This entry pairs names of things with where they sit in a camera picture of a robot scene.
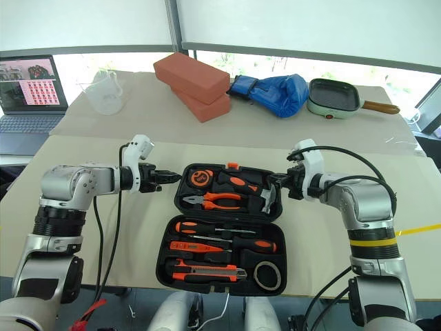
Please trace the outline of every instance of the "pan handle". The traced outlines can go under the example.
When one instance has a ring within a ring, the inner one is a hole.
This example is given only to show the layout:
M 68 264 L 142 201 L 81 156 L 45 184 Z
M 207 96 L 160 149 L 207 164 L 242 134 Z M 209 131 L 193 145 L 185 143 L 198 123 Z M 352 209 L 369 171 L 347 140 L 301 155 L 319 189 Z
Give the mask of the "pan handle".
M 362 108 L 375 110 L 377 112 L 384 112 L 386 114 L 397 114 L 400 112 L 398 106 L 389 105 L 388 103 L 378 103 L 373 101 L 365 101 Z

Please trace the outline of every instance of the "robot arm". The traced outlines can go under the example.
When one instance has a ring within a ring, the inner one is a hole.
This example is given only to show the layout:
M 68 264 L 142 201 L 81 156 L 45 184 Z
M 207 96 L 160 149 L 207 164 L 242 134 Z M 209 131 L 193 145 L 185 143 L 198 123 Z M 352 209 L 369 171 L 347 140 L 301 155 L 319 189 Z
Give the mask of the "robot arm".
M 122 166 L 60 165 L 44 174 L 34 230 L 12 284 L 14 298 L 0 303 L 0 329 L 52 330 L 60 304 L 78 297 L 83 260 L 74 254 L 81 249 L 85 213 L 94 197 L 122 190 L 160 191 L 160 184 L 181 179 L 139 163 L 152 148 L 148 137 L 138 134 L 127 144 Z
M 301 141 L 290 155 L 312 146 L 316 144 L 311 139 Z M 287 174 L 274 174 L 272 181 L 289 188 L 293 199 L 320 201 L 342 214 L 351 246 L 351 267 L 357 274 L 349 280 L 353 322 L 364 326 L 378 317 L 394 317 L 415 323 L 415 301 L 393 230 L 391 196 L 384 186 L 350 179 L 327 188 L 347 175 L 326 173 L 318 150 L 288 159 L 295 159 L 297 165 Z

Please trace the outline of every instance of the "pliers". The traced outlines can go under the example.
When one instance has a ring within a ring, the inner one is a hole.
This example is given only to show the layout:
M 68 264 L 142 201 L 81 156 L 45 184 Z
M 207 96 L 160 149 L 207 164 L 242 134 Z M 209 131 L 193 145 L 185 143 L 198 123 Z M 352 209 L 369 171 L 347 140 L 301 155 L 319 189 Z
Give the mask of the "pliers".
M 235 212 L 243 212 L 246 211 L 246 208 L 242 207 L 227 207 L 225 205 L 216 205 L 212 201 L 219 199 L 233 199 L 233 200 L 241 200 L 242 195 L 236 193 L 205 193 L 204 195 L 192 195 L 190 197 L 183 197 L 183 200 L 192 204 L 201 204 L 205 210 L 231 210 Z

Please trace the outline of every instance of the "blue boxing glove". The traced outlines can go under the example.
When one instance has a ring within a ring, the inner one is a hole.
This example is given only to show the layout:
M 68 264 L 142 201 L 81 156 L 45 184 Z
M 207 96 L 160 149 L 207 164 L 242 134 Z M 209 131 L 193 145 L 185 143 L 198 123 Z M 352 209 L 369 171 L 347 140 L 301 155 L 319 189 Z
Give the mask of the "blue boxing glove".
M 308 99 L 308 84 L 298 74 L 266 79 L 240 75 L 228 93 L 257 101 L 279 117 L 290 117 Z

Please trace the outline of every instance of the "brick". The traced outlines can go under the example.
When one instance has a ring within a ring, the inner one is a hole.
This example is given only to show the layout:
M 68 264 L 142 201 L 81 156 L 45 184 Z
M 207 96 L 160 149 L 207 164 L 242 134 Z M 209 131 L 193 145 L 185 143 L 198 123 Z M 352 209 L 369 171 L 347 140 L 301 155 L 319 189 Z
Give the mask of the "brick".
M 217 98 L 217 100 L 207 105 L 182 91 L 174 88 L 172 88 L 172 91 L 188 107 L 188 109 L 192 111 L 194 116 L 196 116 L 201 123 L 227 114 L 231 108 L 229 95 L 225 93 L 220 98 Z
M 229 89 L 229 74 L 174 53 L 153 65 L 156 77 L 176 90 L 199 101 L 211 104 Z

